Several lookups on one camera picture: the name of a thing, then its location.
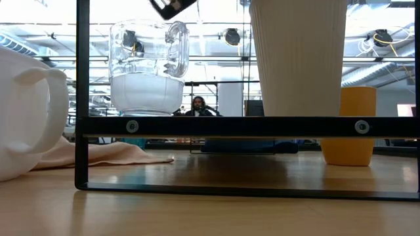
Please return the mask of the teal plastic tumbler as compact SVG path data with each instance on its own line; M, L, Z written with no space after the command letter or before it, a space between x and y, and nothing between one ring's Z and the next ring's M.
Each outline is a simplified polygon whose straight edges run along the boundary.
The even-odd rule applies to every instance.
M147 143L147 139L143 138L122 138L121 141L134 146L138 146L140 149L145 149Z

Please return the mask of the beige ribbed cup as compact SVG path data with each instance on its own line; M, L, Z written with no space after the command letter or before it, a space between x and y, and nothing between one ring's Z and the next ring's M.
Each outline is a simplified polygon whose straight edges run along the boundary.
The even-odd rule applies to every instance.
M339 115L347 0L252 0L264 114Z

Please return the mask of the white ceramic mug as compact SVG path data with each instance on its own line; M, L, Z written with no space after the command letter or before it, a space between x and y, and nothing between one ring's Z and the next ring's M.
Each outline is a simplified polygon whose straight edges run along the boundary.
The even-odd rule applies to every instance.
M69 106L66 78L0 46L0 182L29 172L61 139Z

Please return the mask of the small orange cup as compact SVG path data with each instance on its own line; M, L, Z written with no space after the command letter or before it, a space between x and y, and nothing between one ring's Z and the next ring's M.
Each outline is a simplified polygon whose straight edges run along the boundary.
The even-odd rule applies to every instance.
M377 91L373 87L343 87L340 116L376 116ZM324 139L320 141L329 165L367 167L373 155L374 139Z

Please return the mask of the person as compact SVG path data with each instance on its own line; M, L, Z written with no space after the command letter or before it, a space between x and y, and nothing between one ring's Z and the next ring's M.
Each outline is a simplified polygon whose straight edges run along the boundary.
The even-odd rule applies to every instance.
M210 116L219 116L221 114L215 109L211 108L205 103L205 100L201 96L196 96L192 100L192 109L185 113L185 116L193 117L210 117Z

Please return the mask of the beige crumpled cloth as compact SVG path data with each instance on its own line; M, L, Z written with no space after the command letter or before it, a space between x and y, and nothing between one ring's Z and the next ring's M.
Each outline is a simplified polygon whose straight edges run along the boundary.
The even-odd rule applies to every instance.
M124 142L98 145L89 144L88 165L142 165L171 163L172 157L159 157L146 153L140 147ZM32 170L73 168L75 166L75 144L61 137L57 144L42 155Z

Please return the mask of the lit display screen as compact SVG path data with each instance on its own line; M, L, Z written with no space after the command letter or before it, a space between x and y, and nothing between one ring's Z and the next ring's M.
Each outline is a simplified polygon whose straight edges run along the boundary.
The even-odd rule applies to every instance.
M398 104L397 114L399 117L414 117L416 106L414 104Z

